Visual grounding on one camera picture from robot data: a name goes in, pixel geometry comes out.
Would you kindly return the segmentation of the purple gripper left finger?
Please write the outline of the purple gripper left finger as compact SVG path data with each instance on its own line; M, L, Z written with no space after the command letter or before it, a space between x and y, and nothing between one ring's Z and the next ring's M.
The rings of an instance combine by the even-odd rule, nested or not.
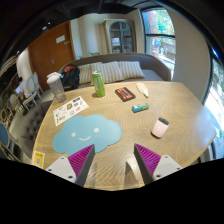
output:
M47 171L83 187L94 156L95 146L90 145L69 157L59 157Z

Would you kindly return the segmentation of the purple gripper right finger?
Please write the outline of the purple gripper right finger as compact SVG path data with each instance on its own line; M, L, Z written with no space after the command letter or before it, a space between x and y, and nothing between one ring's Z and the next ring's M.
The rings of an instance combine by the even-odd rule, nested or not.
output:
M182 169L169 155L160 156L139 144L134 145L134 155L145 185Z

